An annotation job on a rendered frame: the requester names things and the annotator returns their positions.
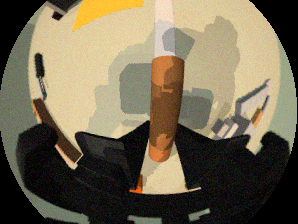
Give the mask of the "beige cabinet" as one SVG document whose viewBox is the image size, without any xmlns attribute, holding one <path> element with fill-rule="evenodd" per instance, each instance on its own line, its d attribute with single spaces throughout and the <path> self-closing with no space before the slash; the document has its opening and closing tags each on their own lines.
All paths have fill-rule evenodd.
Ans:
<svg viewBox="0 0 298 224">
<path fill-rule="evenodd" d="M 52 18 L 59 22 L 61 18 L 67 15 L 68 7 L 76 2 L 78 0 L 47 0 L 44 4 L 51 10 L 55 10 Z M 74 22 L 73 32 L 84 26 L 84 24 L 98 19 L 98 16 L 122 11 L 122 8 L 142 7 L 142 2 L 144 0 L 82 0 L 81 8 L 78 8 L 76 15 L 76 22 Z"/>
</svg>

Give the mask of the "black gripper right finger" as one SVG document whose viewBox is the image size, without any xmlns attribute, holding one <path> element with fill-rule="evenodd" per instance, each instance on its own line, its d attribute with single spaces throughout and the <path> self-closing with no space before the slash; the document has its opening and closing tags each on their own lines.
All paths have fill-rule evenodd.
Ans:
<svg viewBox="0 0 298 224">
<path fill-rule="evenodd" d="M 177 145 L 178 156 L 180 156 L 182 172 L 188 190 L 200 188 L 202 179 L 217 167 L 222 156 L 238 148 L 247 147 L 250 143 L 249 133 L 242 136 L 230 137 L 225 140 L 212 140 L 200 135 L 188 127 L 178 123 L 174 144 Z"/>
</svg>

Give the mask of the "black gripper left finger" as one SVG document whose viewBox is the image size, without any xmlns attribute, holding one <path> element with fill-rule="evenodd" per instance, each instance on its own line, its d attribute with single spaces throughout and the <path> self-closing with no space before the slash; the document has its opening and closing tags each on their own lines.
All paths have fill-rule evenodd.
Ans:
<svg viewBox="0 0 298 224">
<path fill-rule="evenodd" d="M 97 159 L 120 164 L 124 169 L 126 180 L 129 181 L 129 189 L 137 190 L 137 183 L 140 181 L 142 163 L 146 155 L 146 144 L 149 139 L 149 121 L 144 121 L 140 127 L 124 136 L 104 137 L 92 135 L 88 132 L 76 132 L 74 140 L 78 148 L 86 155 L 97 157 Z"/>
</svg>

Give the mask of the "brown rectangular block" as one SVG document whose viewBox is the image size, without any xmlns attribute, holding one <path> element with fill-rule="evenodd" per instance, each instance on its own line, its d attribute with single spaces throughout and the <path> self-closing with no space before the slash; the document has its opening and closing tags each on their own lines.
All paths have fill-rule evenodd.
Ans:
<svg viewBox="0 0 298 224">
<path fill-rule="evenodd" d="M 32 103 L 32 111 L 35 111 L 35 116 L 39 116 L 40 123 L 44 121 L 44 124 L 47 123 L 49 127 L 56 129 L 56 133 L 59 135 L 56 147 L 60 149 L 60 152 L 64 153 L 64 156 L 67 156 L 68 161 L 71 161 L 72 164 L 76 164 L 77 159 L 80 159 L 82 153 L 74 148 L 74 145 L 72 145 L 71 141 L 67 140 L 64 133 L 61 133 L 60 128 L 55 124 L 55 120 L 52 119 L 51 113 L 47 111 L 44 100 L 35 97 Z"/>
</svg>

